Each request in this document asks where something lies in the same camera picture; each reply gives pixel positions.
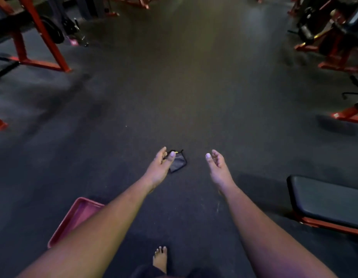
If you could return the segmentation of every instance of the person's left hand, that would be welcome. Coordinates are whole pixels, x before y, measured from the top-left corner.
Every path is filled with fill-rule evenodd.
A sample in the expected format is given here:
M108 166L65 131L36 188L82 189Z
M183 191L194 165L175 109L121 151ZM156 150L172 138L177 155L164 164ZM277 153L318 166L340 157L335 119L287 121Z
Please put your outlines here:
M169 157L164 160L163 158L167 156L166 147L158 151L156 157L143 176L143 178L152 186L151 190L155 189L165 179L168 169L174 162L175 155L175 152L171 151Z

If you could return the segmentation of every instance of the black padded bench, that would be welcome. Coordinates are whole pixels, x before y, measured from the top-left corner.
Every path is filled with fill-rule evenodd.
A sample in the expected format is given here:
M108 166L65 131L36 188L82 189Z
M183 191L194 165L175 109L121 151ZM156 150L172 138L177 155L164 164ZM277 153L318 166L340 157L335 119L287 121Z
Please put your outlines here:
M303 176L289 176L287 185L300 222L358 235L358 189Z

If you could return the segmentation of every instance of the pink tray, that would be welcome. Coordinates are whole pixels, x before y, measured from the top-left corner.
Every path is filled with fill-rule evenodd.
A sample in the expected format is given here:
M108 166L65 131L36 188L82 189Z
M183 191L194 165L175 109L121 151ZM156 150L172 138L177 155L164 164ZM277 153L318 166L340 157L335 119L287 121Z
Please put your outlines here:
M82 222L87 220L104 205L89 200L84 197L77 198L73 203L72 207L66 214L65 218L62 220L61 224L58 226L53 236L48 242L48 248L53 247L61 239L63 239L70 231L75 229Z

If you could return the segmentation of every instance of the black pouch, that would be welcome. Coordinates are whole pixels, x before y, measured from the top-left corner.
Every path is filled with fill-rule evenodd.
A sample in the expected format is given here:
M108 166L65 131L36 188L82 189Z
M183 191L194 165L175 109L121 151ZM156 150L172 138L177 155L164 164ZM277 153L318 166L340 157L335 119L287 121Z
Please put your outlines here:
M165 159L170 155L170 153L172 151L175 151L175 150L171 150L171 151L167 152L167 156L165 157ZM175 151L175 153L176 153L175 160L171 164L170 169L169 169L170 173L173 173L173 172L176 172L177 170L180 170L182 167L186 166L186 164L187 164L187 160L185 159L185 157L183 155L183 150L180 151L180 152Z

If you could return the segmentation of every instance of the bare foot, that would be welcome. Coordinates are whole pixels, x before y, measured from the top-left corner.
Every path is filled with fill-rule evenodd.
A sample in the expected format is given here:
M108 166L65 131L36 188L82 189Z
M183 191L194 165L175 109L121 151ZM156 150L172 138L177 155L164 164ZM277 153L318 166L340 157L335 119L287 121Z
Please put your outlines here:
M153 266L157 267L159 270L167 274L166 266L167 266L167 248L159 247L156 252L154 252L153 256Z

